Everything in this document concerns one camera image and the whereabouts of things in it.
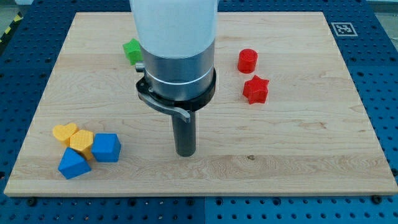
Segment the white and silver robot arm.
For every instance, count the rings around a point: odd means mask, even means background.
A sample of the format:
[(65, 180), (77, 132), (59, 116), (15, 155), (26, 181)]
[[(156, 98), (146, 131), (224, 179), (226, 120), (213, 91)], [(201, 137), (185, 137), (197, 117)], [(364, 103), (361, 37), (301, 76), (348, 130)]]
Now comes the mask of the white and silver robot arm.
[(213, 78), (218, 0), (131, 0), (145, 78), (163, 98), (201, 95)]

